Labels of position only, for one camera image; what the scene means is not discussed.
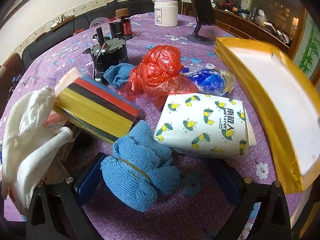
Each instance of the brown chair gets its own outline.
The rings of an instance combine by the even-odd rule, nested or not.
[[[15,53],[0,67],[0,117],[10,98],[12,79],[19,74],[24,74],[24,68],[20,55]]]

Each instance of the white plastic jar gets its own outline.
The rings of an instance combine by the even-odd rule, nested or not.
[[[155,2],[155,25],[175,27],[178,25],[178,2],[159,0]]]

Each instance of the blue microfiber towel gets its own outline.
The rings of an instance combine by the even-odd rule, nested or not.
[[[145,121],[113,145],[114,156],[101,163],[105,183],[122,202],[147,211],[158,196],[169,196],[180,183],[180,172],[171,166],[169,147],[157,143]]]
[[[129,80],[130,72],[134,65],[129,63],[120,63],[117,66],[111,66],[103,77],[112,84],[116,89],[119,89],[124,83]]]

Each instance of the purple tablecloth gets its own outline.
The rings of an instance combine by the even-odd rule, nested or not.
[[[181,62],[185,67],[199,65],[205,68],[207,64],[214,64],[218,68],[227,69],[214,53],[214,46],[195,44],[186,40],[185,36],[194,30],[195,19],[183,15],[179,15],[178,19],[177,27],[161,28],[154,25],[152,13],[133,16],[131,18],[132,30],[140,32],[140,35],[127,41],[129,62],[137,65],[148,49],[155,45],[168,44],[181,50]],[[231,36],[215,26],[203,26],[200,34],[211,39]],[[92,76],[91,57],[82,52],[92,46],[93,42],[95,43],[87,30],[54,46],[31,64],[10,98],[1,118],[0,138],[3,137],[6,117],[12,105],[23,95],[47,85],[54,88],[60,78],[75,66],[88,76]],[[259,118],[238,83],[231,97],[243,101],[257,144],[249,149],[249,156],[239,161],[228,160],[227,162],[230,166],[235,167],[241,176],[250,177],[258,183],[271,184],[276,180],[275,168]],[[136,99],[135,103],[144,110],[146,121],[152,129],[155,129],[161,112],[149,100]],[[70,172],[79,171],[99,151],[111,154],[111,147],[97,140],[86,160],[81,161],[71,156],[66,164],[67,169]],[[202,191],[197,196],[190,197],[182,195],[179,188],[173,195],[159,200],[148,212],[140,213],[118,200],[104,182],[101,182],[90,203],[84,206],[84,210],[104,239],[198,240],[204,239],[206,231],[221,229],[233,211],[233,206],[227,202],[217,182],[210,174],[207,162],[202,158],[189,155],[174,154],[173,158],[174,165],[183,175],[188,172],[197,172],[204,179]],[[286,198],[290,215],[292,215],[298,205],[300,194],[287,195]],[[10,217],[10,211],[7,210],[6,214],[7,217]],[[252,223],[253,220],[249,220],[246,232]],[[246,236],[246,232],[243,233],[241,239]]]

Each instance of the multicolored striped pack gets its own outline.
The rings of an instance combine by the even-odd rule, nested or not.
[[[111,143],[128,134],[140,111],[137,105],[86,76],[74,80],[56,97],[53,110]]]

